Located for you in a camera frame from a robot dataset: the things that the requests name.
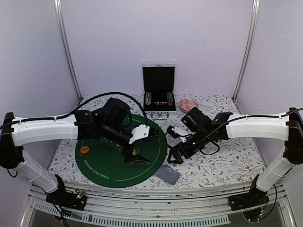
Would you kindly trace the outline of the blue playing card deck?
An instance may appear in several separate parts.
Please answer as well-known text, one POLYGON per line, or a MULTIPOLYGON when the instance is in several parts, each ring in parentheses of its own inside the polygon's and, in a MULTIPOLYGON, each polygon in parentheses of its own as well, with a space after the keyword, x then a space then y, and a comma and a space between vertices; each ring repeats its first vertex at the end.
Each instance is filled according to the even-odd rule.
POLYGON ((162 165, 159 169, 154 173, 154 175, 170 185, 175 185, 180 178, 181 174, 169 167, 168 165, 162 165))

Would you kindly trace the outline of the orange big blind button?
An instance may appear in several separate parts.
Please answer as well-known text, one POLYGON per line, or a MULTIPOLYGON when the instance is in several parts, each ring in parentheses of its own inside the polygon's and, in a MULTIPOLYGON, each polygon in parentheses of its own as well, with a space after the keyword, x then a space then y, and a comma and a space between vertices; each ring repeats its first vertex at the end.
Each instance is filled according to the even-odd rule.
POLYGON ((80 148, 80 153, 81 154, 87 154, 89 152, 89 147, 88 146, 82 146, 80 148))

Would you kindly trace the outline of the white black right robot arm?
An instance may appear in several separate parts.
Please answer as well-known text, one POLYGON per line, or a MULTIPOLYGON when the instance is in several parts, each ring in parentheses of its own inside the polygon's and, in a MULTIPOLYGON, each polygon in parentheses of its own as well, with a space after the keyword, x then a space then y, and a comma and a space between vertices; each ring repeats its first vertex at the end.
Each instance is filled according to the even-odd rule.
POLYGON ((268 138, 284 141, 281 153, 261 174, 255 177, 250 191, 245 195, 248 206, 255 206, 267 191, 295 165, 303 162, 303 120, 299 109, 290 108, 277 115, 249 115, 223 112, 210 119, 194 107, 182 119, 191 131, 170 126, 167 133, 181 142, 169 149, 168 162, 182 164, 208 143, 235 138, 268 138))

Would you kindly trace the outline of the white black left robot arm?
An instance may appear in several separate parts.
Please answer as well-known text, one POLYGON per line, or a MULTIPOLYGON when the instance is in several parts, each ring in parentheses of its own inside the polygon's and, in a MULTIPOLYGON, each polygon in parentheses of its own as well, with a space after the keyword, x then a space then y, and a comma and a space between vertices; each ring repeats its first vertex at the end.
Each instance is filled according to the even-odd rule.
POLYGON ((124 148, 126 163, 148 164, 149 161, 133 154, 133 143, 150 139, 154 129, 141 124, 128 130, 91 111, 76 111, 69 116, 43 118, 14 117, 7 113, 0 133, 0 165, 23 174, 36 183, 60 205, 70 202, 70 194, 63 189, 63 183, 36 162, 26 151, 24 145, 48 140, 87 140, 105 138, 124 148))

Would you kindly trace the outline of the floral white tablecloth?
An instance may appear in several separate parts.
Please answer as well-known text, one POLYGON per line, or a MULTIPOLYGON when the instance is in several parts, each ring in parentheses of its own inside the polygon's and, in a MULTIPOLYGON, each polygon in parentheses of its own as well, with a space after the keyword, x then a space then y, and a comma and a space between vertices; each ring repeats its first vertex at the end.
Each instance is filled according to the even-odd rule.
MULTIPOLYGON (((227 95, 175 94, 175 100, 177 114, 164 121, 156 121, 163 131, 166 131, 169 125, 186 128, 181 122, 185 112, 179 107, 180 101, 183 100, 195 101, 198 108, 211 119, 219 112, 239 112, 232 99, 227 95)), ((61 141, 49 171, 58 174, 66 182, 85 184, 87 187, 88 185, 97 185, 86 178, 77 167, 75 160, 76 143, 75 140, 61 141)), ((170 166, 181 175, 175 185, 170 185, 153 175, 144 182, 128 188, 165 190, 250 183, 257 174, 265 170, 265 165, 253 139, 220 140, 218 145, 220 150, 216 154, 206 156, 198 152, 190 159, 184 159, 184 163, 181 165, 168 164, 165 160, 163 165, 170 166)))

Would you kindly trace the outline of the green round poker mat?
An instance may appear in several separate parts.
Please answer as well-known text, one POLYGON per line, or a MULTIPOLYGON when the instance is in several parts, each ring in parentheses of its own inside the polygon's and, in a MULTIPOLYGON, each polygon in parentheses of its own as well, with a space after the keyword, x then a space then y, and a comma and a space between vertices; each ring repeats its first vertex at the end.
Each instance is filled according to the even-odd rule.
POLYGON ((107 139, 79 140, 75 148, 75 160, 80 172, 91 182, 108 188, 126 188, 140 184, 154 175, 167 155, 166 138, 161 127, 143 116, 132 115, 131 128, 148 123, 159 131, 156 140, 139 140, 133 144, 133 154, 141 155, 151 164, 126 164, 121 155, 123 148, 107 139), (89 152, 81 154, 80 148, 88 146, 89 152))

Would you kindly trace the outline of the left poker chip row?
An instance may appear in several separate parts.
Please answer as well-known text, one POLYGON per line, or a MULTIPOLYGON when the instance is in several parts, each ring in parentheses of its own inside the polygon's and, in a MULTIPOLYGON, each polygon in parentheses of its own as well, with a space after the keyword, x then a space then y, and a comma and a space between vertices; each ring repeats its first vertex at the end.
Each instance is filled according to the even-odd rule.
POLYGON ((150 92, 147 92, 145 94, 145 104, 146 105, 151 105, 152 104, 152 94, 150 92))

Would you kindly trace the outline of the poker chip row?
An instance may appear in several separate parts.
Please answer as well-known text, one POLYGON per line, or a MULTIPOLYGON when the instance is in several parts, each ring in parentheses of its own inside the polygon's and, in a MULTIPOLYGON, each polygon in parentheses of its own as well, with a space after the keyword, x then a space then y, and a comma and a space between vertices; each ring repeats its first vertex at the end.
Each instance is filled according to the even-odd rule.
POLYGON ((152 104, 152 94, 150 92, 147 92, 145 94, 145 104, 146 105, 151 105, 152 104))
POLYGON ((173 105, 173 94, 171 92, 168 92, 166 94, 166 97, 167 97, 167 104, 168 105, 173 105))

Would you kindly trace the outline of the red dice row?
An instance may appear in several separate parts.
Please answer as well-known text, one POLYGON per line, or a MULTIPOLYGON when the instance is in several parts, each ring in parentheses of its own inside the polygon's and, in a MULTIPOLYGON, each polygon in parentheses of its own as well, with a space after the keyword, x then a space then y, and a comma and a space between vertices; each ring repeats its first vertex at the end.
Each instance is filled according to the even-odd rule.
POLYGON ((166 105, 167 102, 154 102, 155 105, 166 105))

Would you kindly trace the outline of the aluminium poker chip case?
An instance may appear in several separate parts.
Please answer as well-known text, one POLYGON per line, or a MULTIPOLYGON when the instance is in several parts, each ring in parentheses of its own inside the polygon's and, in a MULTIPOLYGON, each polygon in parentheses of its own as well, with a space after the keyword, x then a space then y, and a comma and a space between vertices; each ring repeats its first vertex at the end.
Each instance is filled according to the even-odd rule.
POLYGON ((167 120, 177 114, 174 96, 175 64, 144 64, 142 65, 144 111, 152 120, 167 120), (151 105, 145 104, 145 94, 152 94, 151 105), (173 105, 155 105, 154 102, 167 102, 166 94, 173 94, 173 105))

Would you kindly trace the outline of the front aluminium rail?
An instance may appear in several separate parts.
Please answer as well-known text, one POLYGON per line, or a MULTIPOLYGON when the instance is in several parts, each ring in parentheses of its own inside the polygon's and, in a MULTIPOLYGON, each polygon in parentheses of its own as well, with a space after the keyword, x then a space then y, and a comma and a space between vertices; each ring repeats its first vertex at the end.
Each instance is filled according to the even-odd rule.
POLYGON ((232 210, 230 196, 246 193, 249 183, 192 189, 111 189, 66 183, 68 190, 86 192, 83 211, 70 210, 67 224, 103 227, 297 227, 286 191, 277 184, 268 192, 262 220, 246 220, 232 210))

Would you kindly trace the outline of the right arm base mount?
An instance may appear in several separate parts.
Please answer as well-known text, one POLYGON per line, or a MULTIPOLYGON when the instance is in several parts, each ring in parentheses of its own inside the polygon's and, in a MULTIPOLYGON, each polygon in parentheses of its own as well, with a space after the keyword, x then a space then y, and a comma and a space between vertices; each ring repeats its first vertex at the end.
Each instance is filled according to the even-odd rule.
POLYGON ((243 212, 244 218, 249 222, 260 221, 269 202, 267 193, 257 189, 258 177, 259 174, 252 181, 248 192, 228 197, 228 205, 232 211, 260 206, 257 209, 243 212))

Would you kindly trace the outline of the left aluminium frame post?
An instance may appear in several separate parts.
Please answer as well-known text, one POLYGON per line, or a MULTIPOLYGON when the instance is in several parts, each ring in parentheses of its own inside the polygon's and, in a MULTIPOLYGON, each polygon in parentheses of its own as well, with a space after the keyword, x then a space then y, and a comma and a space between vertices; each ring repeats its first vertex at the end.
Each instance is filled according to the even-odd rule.
POLYGON ((65 29, 65 23, 64 23, 64 16, 63 16, 63 9, 62 9, 62 1, 61 0, 54 0, 54 9, 59 29, 59 34, 62 42, 62 48, 64 52, 64 56, 67 63, 67 68, 69 71, 69 75, 71 78, 71 83, 75 91, 75 95, 79 101, 82 100, 82 93, 80 90, 79 82, 75 73, 74 65, 72 62, 71 52, 69 48, 67 33, 65 29))

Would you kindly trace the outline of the aluminium frame post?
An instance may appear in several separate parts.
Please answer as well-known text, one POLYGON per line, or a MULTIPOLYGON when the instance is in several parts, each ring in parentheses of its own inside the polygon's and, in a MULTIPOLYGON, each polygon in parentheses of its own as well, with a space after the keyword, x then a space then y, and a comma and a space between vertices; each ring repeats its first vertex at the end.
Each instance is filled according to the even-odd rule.
POLYGON ((62 1, 61 0, 54 0, 54 9, 59 29, 59 34, 62 42, 62 48, 64 52, 64 56, 67 63, 67 68, 69 71, 69 75, 71 78, 71 83, 75 91, 75 95, 79 101, 82 100, 82 93, 80 90, 79 82, 75 73, 74 65, 72 62, 71 52, 69 48, 67 33, 65 29, 65 23, 64 23, 64 16, 63 16, 63 9, 62 9, 62 1))
POLYGON ((249 63, 250 53, 251 53, 252 46, 253 46, 254 35, 255 35, 255 31, 256 31, 256 27, 257 27, 257 23, 258 23, 259 8, 260 8, 260 0, 253 0, 249 29, 248 29, 248 36, 247 36, 247 41, 246 41, 246 45, 245 45, 245 49, 244 49, 244 55, 242 58, 241 67, 240 67, 238 79, 236 81, 234 93, 232 95, 232 99, 235 103, 237 102, 237 100, 240 96, 246 69, 247 69, 247 66, 249 63))

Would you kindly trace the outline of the right aluminium frame post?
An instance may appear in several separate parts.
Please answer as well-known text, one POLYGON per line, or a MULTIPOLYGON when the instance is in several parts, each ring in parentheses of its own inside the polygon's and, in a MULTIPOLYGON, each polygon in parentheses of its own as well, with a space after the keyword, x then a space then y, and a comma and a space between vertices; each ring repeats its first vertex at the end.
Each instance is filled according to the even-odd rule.
POLYGON ((234 93, 232 95, 232 99, 235 103, 237 102, 237 100, 240 96, 246 69, 247 69, 247 66, 249 63, 250 53, 251 53, 252 46, 253 46, 254 35, 255 35, 255 31, 256 31, 256 27, 257 27, 257 23, 258 23, 259 8, 260 8, 260 0, 253 0, 249 29, 248 29, 248 36, 247 36, 247 41, 246 41, 246 45, 245 45, 245 49, 244 49, 244 55, 242 58, 241 67, 240 67, 238 79, 236 81, 234 93))

